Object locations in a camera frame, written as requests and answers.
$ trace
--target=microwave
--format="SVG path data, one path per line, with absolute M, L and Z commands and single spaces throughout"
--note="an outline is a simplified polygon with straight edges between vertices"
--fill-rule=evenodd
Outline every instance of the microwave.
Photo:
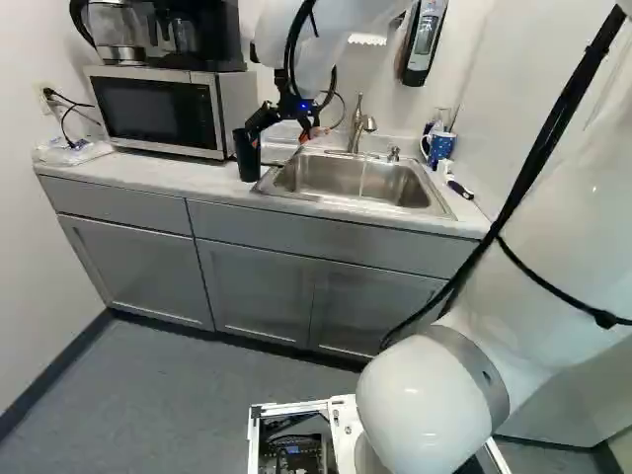
M 113 146 L 224 160 L 232 130 L 259 108 L 257 73 L 88 66 Z

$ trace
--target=stainless steel sink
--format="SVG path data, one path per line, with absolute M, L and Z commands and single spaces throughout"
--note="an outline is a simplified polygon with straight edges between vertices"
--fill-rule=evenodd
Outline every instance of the stainless steel sink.
M 264 195 L 324 201 L 381 211 L 450 217 L 419 164 L 386 163 L 367 156 L 299 152 L 255 185 Z

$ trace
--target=floor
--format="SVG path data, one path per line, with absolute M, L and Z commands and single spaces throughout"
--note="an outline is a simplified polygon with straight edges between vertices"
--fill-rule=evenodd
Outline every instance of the floor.
M 254 403 L 351 393 L 357 375 L 116 321 L 0 444 L 2 474 L 245 474 Z M 598 474 L 502 443 L 513 474 Z

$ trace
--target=baseboard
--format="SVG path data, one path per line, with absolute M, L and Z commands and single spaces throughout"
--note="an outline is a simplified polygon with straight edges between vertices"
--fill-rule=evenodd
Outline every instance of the baseboard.
M 560 451 L 591 453 L 594 450 L 594 448 L 592 447 L 579 447 L 579 446 L 571 446 L 569 444 L 561 444 L 557 442 L 536 441 L 534 439 L 526 439 L 523 437 L 516 437 L 516 436 L 505 436 L 503 434 L 494 434 L 494 439 L 498 439 L 500 441 L 514 442 L 515 444 L 522 444 L 524 446 L 544 447 L 546 449 L 558 449 Z
M 18 399 L 0 415 L 0 443 L 22 422 L 31 408 L 50 390 L 63 373 L 77 360 L 112 322 L 109 310 L 104 310 L 77 336 L 60 355 L 36 378 Z
M 591 454 L 594 462 L 599 468 L 599 472 L 604 474 L 624 474 L 623 469 L 616 460 L 616 457 L 610 449 L 608 441 L 602 441 L 594 447 L 577 447 L 569 444 L 558 444 L 555 442 L 534 441 L 533 439 L 524 439 L 522 437 L 504 436 L 502 434 L 494 434 L 494 439 L 514 442 L 525 446 L 543 447 L 545 449 L 559 449 L 561 451 L 583 452 Z
M 113 315 L 115 318 L 121 319 L 122 321 L 137 324 L 139 326 L 144 326 L 147 328 L 152 328 L 158 331 L 165 331 L 168 333 L 200 339 L 203 341 L 216 341 L 223 344 L 228 344 L 230 346 L 249 349 L 251 351 L 258 351 L 261 353 L 273 354 L 275 356 L 294 358 L 296 360 L 302 360 L 318 365 L 325 365 L 328 367 L 337 368 L 339 370 L 360 373 L 366 367 L 366 362 L 358 360 L 349 360 L 342 357 L 336 357 L 335 355 L 314 353 L 312 351 L 291 348 L 288 346 L 268 343 L 265 341 L 245 338 L 242 336 L 235 336 L 232 334 L 205 331 L 203 329 L 198 329 L 190 326 L 182 326 L 176 323 L 169 323 L 158 319 L 137 316 L 125 311 L 113 310 Z

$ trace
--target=faucet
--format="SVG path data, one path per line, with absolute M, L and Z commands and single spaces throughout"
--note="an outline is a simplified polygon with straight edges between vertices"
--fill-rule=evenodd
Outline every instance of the faucet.
M 347 145 L 348 153 L 357 154 L 359 152 L 359 140 L 362 137 L 363 131 L 373 133 L 377 130 L 375 118 L 362 113 L 363 97 L 362 92 L 357 95 L 357 104 L 355 105 L 355 112 L 352 115 L 349 144 Z

